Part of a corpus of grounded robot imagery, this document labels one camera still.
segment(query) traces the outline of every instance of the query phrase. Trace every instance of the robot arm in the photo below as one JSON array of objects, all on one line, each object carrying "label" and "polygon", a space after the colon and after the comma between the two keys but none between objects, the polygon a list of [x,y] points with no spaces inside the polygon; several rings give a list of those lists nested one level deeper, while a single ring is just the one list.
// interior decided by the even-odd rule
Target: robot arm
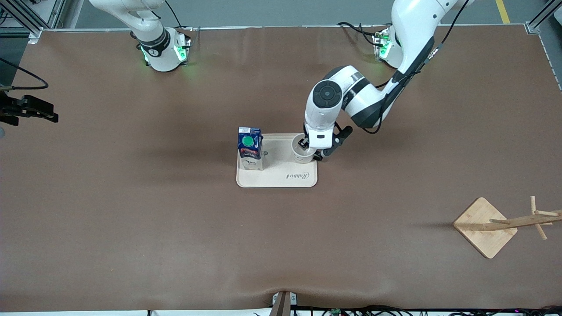
[{"label": "robot arm", "polygon": [[353,66],[328,73],[309,95],[305,111],[307,138],[303,144],[321,152],[332,148],[336,138],[332,130],[340,109],[360,128],[379,126],[411,78],[427,63],[439,21],[458,2],[467,6],[474,0],[395,0],[388,30],[392,38],[387,41],[397,45],[384,53],[394,55],[387,58],[401,54],[398,69],[382,90],[376,89]]},{"label": "robot arm", "polygon": [[191,41],[165,28],[152,11],[165,0],[90,0],[92,5],[131,28],[148,64],[157,71],[172,71],[187,62]]}]

